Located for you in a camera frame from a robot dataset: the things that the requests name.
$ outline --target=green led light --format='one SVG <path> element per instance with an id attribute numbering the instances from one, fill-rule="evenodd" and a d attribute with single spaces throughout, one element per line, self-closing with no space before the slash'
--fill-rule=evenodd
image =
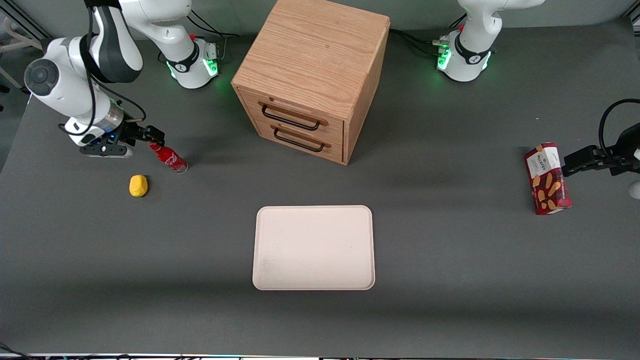
<path id="1" fill-rule="evenodd" d="M 486 66 L 489 64 L 489 58 L 491 57 L 491 51 L 486 55 L 486 60 L 484 61 L 484 65 L 482 65 L 482 69 L 486 69 Z"/>
<path id="2" fill-rule="evenodd" d="M 169 68 L 169 71 L 171 72 L 171 77 L 175 79 L 175 74 L 173 73 L 173 69 L 171 68 L 171 65 L 169 65 L 169 62 L 166 62 L 166 66 Z"/>
<path id="3" fill-rule="evenodd" d="M 218 75 L 218 62 L 216 60 L 202 59 L 202 63 L 211 77 Z"/>
<path id="4" fill-rule="evenodd" d="M 447 51 L 440 55 L 441 59 L 438 61 L 438 67 L 440 70 L 444 70 L 447 68 L 449 64 L 449 59 L 451 59 L 451 50 L 447 49 Z"/>

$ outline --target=gray wall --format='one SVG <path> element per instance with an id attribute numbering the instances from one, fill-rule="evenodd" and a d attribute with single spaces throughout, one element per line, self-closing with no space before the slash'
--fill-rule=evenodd
<path id="1" fill-rule="evenodd" d="M 334 0 L 391 17 L 399 29 L 448 26 L 463 10 L 456 0 Z M 55 37 L 86 33 L 83 0 L 15 0 Z M 537 8 L 503 12 L 506 27 L 587 25 L 620 16 L 634 0 L 547 0 Z M 193 8 L 216 29 L 231 33 L 257 33 L 275 0 L 193 0 Z M 187 20 L 190 32 L 203 35 Z"/>

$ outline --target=gray tabletop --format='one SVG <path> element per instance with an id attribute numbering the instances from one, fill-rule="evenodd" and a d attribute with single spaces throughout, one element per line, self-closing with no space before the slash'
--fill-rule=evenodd
<path id="1" fill-rule="evenodd" d="M 442 31 L 421 33 L 435 37 Z M 505 29 L 473 83 L 455 83 L 397 35 L 347 167 L 259 138 L 230 80 L 181 88 L 150 42 L 133 84 L 191 164 L 144 144 L 85 158 L 35 99 L 0 176 L 0 338 L 23 352 L 360 357 L 640 356 L 640 202 L 632 174 L 568 179 L 574 207 L 536 216 L 523 153 L 596 143 L 610 103 L 637 97 L 627 21 Z M 637 122 L 616 110 L 607 141 Z M 127 191 L 149 176 L 143 199 Z M 252 285 L 263 206 L 372 209 L 376 284 L 363 292 Z"/>

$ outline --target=red box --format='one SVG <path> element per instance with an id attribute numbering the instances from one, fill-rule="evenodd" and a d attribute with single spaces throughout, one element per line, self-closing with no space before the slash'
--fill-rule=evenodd
<path id="1" fill-rule="evenodd" d="M 536 214 L 551 215 L 571 207 L 557 145 L 545 142 L 524 157 Z"/>

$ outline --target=drawer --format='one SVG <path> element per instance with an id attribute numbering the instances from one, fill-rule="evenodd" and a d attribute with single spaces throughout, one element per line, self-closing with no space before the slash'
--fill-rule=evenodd
<path id="1" fill-rule="evenodd" d="M 293 106 L 281 104 L 268 96 L 241 90 L 244 105 L 255 122 L 277 125 L 279 128 L 295 131 L 315 140 L 329 141 L 342 147 L 343 122 L 313 117 Z"/>
<path id="2" fill-rule="evenodd" d="M 326 140 L 311 138 L 310 136 L 307 136 L 307 134 L 285 128 L 284 126 L 274 124 L 273 122 L 258 121 L 256 122 L 256 125 L 260 136 L 265 139 L 325 158 L 327 160 L 342 163 L 341 145 Z"/>

